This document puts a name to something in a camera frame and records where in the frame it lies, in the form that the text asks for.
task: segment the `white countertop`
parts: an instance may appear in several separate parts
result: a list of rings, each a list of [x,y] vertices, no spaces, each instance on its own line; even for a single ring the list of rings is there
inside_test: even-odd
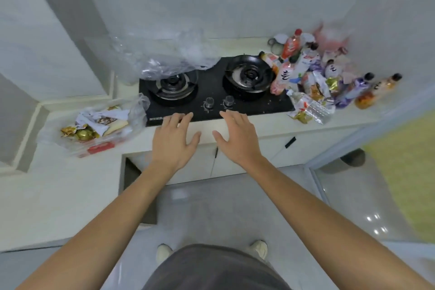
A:
[[[266,39],[226,39],[230,46],[225,56],[257,54]],[[117,96],[138,93],[138,85],[117,83]],[[54,111],[49,119],[71,111]],[[326,128],[364,125],[379,120],[371,110],[359,110],[354,105],[338,110],[333,119],[322,126],[311,121],[304,125],[286,113],[250,116],[259,137],[300,133]],[[200,144],[214,143],[212,130],[228,136],[224,120],[191,123],[188,140],[202,131]],[[68,157],[64,149],[38,145],[27,174],[0,178],[0,251],[69,238],[75,235],[119,191],[123,154],[151,150],[155,127],[145,128],[133,140],[111,150],[85,158]]]

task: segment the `left hand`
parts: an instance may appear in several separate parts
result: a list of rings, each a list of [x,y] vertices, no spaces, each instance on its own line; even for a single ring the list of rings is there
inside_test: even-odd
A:
[[[162,126],[156,128],[154,133],[151,162],[164,165],[174,173],[187,164],[201,137],[201,132],[196,132],[191,143],[186,144],[186,133],[192,117],[192,112],[187,115],[175,113],[163,119]]]

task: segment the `forearm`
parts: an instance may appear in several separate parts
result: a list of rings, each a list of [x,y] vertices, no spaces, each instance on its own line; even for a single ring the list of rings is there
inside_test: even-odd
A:
[[[173,171],[151,164],[121,195],[43,263],[17,290],[97,290]]]
[[[341,290],[432,289],[386,247],[266,159],[245,168]]]

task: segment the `red label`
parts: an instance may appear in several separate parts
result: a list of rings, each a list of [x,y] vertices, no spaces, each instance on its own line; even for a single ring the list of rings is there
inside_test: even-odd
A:
[[[104,142],[99,145],[95,145],[93,147],[88,148],[87,152],[91,155],[96,154],[97,152],[103,152],[104,150],[108,150],[114,148],[115,145],[111,142]]]

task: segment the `shoe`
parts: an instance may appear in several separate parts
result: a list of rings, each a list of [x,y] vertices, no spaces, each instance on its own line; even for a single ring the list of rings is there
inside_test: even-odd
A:
[[[249,248],[251,250],[255,250],[255,252],[258,253],[258,255],[262,260],[266,260],[266,257],[268,255],[268,245],[266,244],[266,242],[257,240],[254,243],[252,243]]]
[[[173,251],[169,247],[169,245],[160,244],[157,247],[157,253],[156,253],[157,265],[160,265],[162,262],[164,262],[172,254],[172,252]]]

